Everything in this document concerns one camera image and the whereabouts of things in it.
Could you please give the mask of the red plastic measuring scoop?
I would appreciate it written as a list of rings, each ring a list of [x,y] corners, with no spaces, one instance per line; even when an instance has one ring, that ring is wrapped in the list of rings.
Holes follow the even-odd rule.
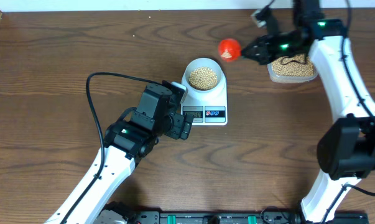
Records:
[[[223,39],[219,45],[218,45],[218,53],[221,57],[221,54],[227,50],[232,56],[233,58],[231,60],[225,60],[225,59],[222,59],[224,60],[225,62],[232,62],[232,61],[235,61],[237,60],[238,58],[240,58],[241,56],[241,46],[239,44],[239,42],[235,39]]]

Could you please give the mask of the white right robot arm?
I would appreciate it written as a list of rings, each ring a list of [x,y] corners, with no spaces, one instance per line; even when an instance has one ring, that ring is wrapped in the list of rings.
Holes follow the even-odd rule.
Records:
[[[268,65],[303,54],[322,80],[333,125],[317,145],[320,171],[293,221],[334,223],[348,191],[375,170],[375,102],[351,53],[350,23],[326,18],[317,0],[294,1],[295,29],[290,32],[279,30],[269,6],[252,18],[267,33],[242,49],[244,58]]]

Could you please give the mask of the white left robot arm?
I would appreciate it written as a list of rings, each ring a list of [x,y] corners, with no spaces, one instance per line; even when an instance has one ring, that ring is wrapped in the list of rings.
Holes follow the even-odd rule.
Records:
[[[187,139],[193,117],[177,113],[187,93],[187,87],[176,82],[148,84],[139,105],[127,109],[107,128],[88,172],[47,223],[94,223],[161,135]]]

